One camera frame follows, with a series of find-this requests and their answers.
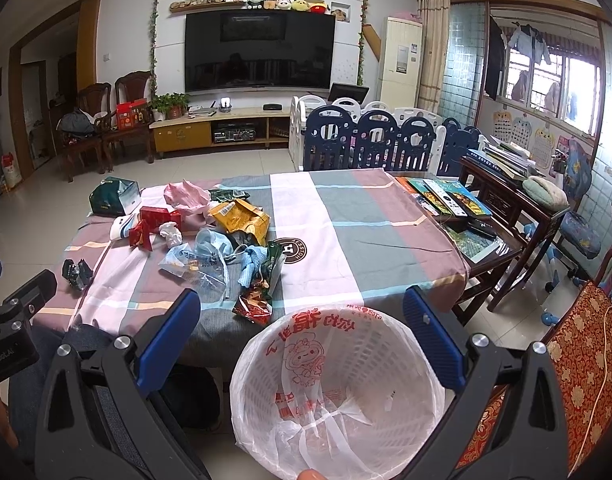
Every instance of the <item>human hand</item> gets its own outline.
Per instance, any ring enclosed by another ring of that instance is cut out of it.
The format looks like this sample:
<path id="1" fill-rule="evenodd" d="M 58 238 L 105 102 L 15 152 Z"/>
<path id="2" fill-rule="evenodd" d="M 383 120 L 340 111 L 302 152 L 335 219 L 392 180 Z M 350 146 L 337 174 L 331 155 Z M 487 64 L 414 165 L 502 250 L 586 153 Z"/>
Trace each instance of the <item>human hand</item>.
<path id="1" fill-rule="evenodd" d="M 322 476 L 314 469 L 306 469 L 299 474 L 297 480 L 326 480 L 326 477 Z"/>
<path id="2" fill-rule="evenodd" d="M 1 400 L 0 397 L 0 433 L 1 436 L 4 437 L 6 443 L 13 449 L 15 449 L 19 443 L 17 441 L 17 436 L 13 431 L 13 428 L 10 427 L 10 421 L 8 420 L 8 410 L 6 408 L 6 404 Z"/>

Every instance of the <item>yellow snack bag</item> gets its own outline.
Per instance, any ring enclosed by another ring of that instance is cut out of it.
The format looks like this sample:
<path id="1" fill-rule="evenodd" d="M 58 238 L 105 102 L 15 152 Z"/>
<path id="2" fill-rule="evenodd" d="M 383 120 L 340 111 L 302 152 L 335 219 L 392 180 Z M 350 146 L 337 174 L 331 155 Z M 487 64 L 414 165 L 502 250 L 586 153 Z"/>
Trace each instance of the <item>yellow snack bag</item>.
<path id="1" fill-rule="evenodd" d="M 227 233 L 243 231 L 252 234 L 259 245 L 265 246 L 270 216 L 241 199 L 213 207 L 209 213 Z"/>

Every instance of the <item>tablecloth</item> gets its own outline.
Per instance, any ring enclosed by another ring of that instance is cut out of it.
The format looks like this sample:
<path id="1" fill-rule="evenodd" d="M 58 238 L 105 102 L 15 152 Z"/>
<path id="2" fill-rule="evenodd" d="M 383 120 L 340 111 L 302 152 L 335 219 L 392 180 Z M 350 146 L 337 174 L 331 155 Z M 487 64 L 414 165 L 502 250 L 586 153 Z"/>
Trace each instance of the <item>tablecloth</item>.
<path id="1" fill-rule="evenodd" d="M 410 285 L 448 310 L 463 293 L 468 266 L 449 238 L 408 192 L 380 169 L 239 176 L 198 181 L 204 189 L 243 189 L 249 202 L 271 217 L 267 239 L 281 239 L 286 262 L 273 293 L 273 317 L 323 304 L 357 304 L 402 319 Z M 165 206 L 164 186 L 142 191 L 142 206 Z M 200 220 L 186 221 L 184 240 L 194 240 Z M 109 240 L 112 218 L 89 216 L 64 258 L 84 258 L 93 283 L 77 295 L 58 275 L 55 297 L 35 322 L 66 330 L 87 323 L 113 335 L 133 335 L 162 314 L 185 286 L 157 264 L 167 247 L 151 235 L 153 251 Z M 229 264 L 231 283 L 241 262 Z M 61 270 L 61 263 L 56 274 Z M 247 341 L 262 328 L 231 312 L 236 295 L 202 305 L 201 319 L 182 354 L 198 366 L 232 367 Z"/>

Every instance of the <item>standing air conditioner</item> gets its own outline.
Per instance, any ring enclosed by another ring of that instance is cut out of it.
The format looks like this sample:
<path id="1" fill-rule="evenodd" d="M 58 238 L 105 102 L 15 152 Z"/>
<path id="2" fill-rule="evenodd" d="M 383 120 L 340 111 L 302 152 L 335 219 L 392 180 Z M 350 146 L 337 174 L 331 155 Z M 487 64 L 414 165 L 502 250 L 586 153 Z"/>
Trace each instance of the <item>standing air conditioner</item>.
<path id="1" fill-rule="evenodd" d="M 417 106 L 422 70 L 423 25 L 386 18 L 386 37 L 381 42 L 377 100 L 394 108 Z"/>

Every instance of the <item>screw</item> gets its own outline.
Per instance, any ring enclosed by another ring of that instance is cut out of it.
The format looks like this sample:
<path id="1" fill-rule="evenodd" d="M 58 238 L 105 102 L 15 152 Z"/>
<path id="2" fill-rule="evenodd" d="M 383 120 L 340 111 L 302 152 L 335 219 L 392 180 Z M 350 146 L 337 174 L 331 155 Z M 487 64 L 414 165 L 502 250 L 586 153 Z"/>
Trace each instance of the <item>screw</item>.
<path id="1" fill-rule="evenodd" d="M 474 334 L 472 336 L 472 344 L 474 346 L 478 346 L 479 348 L 483 348 L 488 346 L 490 343 L 490 339 L 488 339 L 487 335 L 484 334 Z"/>
<path id="2" fill-rule="evenodd" d="M 68 354 L 70 354 L 70 345 L 59 345 L 59 348 L 57 348 L 57 355 L 59 357 L 64 357 Z"/>
<path id="3" fill-rule="evenodd" d="M 116 349 L 123 350 L 124 348 L 128 348 L 130 343 L 131 338 L 129 338 L 127 335 L 120 335 L 117 339 L 115 339 L 113 345 Z"/>
<path id="4" fill-rule="evenodd" d="M 532 351 L 534 351 L 536 354 L 545 354 L 546 350 L 546 345 L 544 345 L 541 341 L 535 341 L 532 344 Z"/>

